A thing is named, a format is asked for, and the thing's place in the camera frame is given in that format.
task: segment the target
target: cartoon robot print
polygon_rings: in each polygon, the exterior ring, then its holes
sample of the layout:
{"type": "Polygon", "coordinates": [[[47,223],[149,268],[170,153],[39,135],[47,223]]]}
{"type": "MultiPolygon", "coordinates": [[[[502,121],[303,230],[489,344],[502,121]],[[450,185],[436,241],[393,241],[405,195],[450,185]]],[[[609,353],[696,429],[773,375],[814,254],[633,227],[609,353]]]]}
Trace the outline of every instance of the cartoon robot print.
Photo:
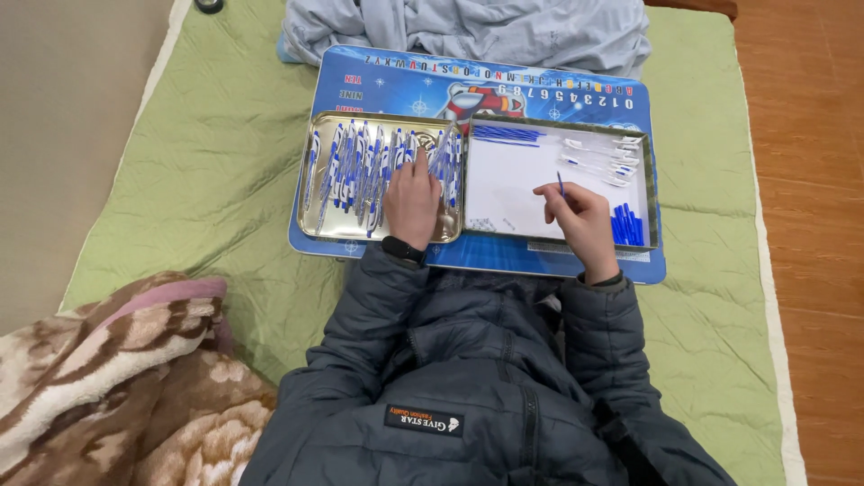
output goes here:
{"type": "Polygon", "coordinates": [[[521,93],[515,94],[511,87],[507,87],[506,93],[501,94],[498,85],[473,86],[454,83],[448,91],[450,99],[437,118],[453,120],[463,131],[467,130],[468,120],[475,113],[525,116],[525,96],[521,93]]]}

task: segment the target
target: lap desk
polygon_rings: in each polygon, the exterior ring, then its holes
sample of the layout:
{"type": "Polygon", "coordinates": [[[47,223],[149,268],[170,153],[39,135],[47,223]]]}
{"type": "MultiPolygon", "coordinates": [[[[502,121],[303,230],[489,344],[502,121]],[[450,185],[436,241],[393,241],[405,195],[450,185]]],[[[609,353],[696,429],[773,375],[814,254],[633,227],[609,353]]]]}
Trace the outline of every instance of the lap desk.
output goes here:
{"type": "MultiPolygon", "coordinates": [[[[642,131],[651,141],[648,91],[636,80],[375,48],[334,46],[324,54],[311,116],[332,110],[444,118],[460,125],[475,114],[506,115],[642,131]]],[[[322,145],[329,146],[329,140],[322,140],[322,145]]],[[[555,181],[554,176],[552,172],[547,182],[555,181]]],[[[322,256],[363,255],[369,240],[305,234],[297,221],[302,198],[301,174],[288,231],[292,247],[322,256]]],[[[617,251],[624,273],[644,284],[659,283],[666,274],[659,204],[656,200],[653,203],[657,205],[658,248],[617,251]]],[[[542,212],[537,218],[543,219],[542,212]]],[[[573,277],[583,270],[579,259],[562,242],[473,231],[450,243],[429,245],[427,264],[562,277],[573,277]]]]}

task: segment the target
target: beige wall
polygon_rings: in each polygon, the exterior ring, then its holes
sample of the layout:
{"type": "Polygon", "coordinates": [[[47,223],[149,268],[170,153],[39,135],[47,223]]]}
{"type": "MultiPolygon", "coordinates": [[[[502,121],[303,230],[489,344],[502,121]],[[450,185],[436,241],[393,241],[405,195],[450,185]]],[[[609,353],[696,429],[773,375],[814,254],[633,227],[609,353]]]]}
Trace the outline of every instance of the beige wall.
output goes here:
{"type": "Polygon", "coordinates": [[[0,0],[0,335],[57,310],[171,3],[0,0]]]}

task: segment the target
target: black tape roll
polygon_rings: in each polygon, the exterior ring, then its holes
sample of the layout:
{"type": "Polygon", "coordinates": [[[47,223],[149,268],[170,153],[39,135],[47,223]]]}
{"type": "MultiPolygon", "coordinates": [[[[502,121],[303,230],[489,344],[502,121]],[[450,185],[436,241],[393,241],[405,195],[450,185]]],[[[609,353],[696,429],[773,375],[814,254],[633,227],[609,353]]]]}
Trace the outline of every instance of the black tape roll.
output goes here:
{"type": "Polygon", "coordinates": [[[201,13],[212,15],[222,10],[225,0],[195,0],[195,6],[201,13]]]}

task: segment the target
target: black smartwatch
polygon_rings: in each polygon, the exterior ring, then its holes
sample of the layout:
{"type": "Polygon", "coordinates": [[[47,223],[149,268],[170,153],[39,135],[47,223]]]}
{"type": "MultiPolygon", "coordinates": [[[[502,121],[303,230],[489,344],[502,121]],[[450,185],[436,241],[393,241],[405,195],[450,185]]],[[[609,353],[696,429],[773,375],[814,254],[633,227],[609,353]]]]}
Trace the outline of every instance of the black smartwatch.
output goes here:
{"type": "Polygon", "coordinates": [[[381,249],[398,259],[411,260],[420,266],[426,261],[426,252],[421,252],[395,236],[384,236],[381,249]]]}

